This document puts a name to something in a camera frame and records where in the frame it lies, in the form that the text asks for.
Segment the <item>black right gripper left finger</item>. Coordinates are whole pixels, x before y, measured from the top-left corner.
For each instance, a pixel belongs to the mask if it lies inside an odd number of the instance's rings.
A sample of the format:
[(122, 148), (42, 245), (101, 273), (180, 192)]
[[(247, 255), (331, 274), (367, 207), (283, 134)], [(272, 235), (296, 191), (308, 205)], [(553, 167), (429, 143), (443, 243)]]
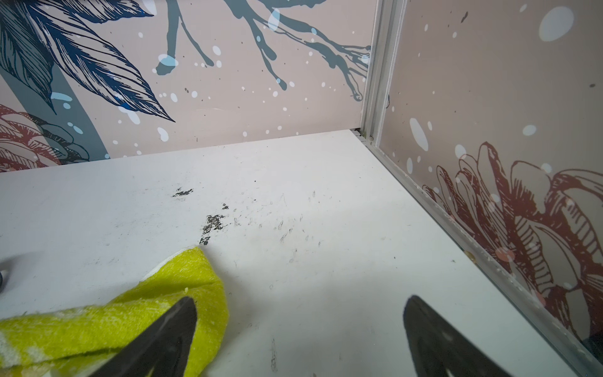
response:
[(92, 375), (183, 376), (196, 322), (193, 299), (180, 299)]

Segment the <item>yellow-green white towel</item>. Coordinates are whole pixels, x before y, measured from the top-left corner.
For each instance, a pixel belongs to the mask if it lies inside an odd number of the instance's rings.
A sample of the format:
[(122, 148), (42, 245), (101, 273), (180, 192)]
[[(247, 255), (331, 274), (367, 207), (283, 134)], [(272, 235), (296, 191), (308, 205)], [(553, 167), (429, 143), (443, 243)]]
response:
[(184, 297), (197, 312), (184, 374), (199, 376), (215, 359), (229, 322), (224, 284), (199, 248), (174, 255), (106, 305), (2, 320), (1, 374), (85, 376)]

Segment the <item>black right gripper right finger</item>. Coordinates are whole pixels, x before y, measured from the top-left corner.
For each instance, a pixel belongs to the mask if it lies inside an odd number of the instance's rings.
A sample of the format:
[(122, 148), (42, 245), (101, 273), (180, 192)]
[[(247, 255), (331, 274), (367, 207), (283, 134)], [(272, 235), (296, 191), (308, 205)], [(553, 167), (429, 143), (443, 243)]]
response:
[(403, 321), (418, 376), (510, 377), (419, 296), (407, 301)]

